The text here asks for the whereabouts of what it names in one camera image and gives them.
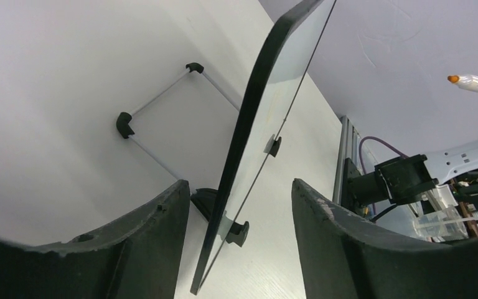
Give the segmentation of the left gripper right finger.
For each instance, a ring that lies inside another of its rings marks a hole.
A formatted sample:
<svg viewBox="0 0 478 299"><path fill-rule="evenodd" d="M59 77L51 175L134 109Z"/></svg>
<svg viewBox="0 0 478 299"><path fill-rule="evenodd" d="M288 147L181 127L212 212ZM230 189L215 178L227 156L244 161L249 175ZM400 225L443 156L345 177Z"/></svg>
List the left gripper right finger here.
<svg viewBox="0 0 478 299"><path fill-rule="evenodd" d="M301 179L291 199L308 298L478 298L478 238L449 245L401 235Z"/></svg>

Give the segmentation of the black framed whiteboard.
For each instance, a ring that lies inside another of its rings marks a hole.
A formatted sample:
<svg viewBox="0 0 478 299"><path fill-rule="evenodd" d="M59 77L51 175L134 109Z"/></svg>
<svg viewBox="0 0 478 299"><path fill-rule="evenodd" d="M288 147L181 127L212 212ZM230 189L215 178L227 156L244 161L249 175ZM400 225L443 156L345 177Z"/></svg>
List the black framed whiteboard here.
<svg viewBox="0 0 478 299"><path fill-rule="evenodd" d="M334 183L339 122L308 69L335 1L274 23L252 69L192 280L179 298L304 295L291 212L296 176Z"/></svg>

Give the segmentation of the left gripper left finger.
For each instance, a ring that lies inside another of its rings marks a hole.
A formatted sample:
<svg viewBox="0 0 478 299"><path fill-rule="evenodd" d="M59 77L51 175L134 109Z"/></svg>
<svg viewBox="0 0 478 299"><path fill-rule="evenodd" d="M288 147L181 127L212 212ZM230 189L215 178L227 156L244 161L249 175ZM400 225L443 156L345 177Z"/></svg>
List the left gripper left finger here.
<svg viewBox="0 0 478 299"><path fill-rule="evenodd" d="M0 298L173 298L189 206L180 180L66 243L0 238Z"/></svg>

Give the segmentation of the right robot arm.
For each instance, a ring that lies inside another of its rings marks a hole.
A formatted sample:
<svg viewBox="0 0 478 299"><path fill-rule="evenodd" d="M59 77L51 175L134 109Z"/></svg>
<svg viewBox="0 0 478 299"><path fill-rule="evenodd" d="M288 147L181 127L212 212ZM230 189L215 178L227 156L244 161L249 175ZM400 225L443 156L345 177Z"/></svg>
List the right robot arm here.
<svg viewBox="0 0 478 299"><path fill-rule="evenodd" d="M344 160L339 204L352 211L388 200L401 206L420 200L434 189L466 172L478 169L478 140L455 148L398 156L374 166L367 174L357 172L353 161Z"/></svg>

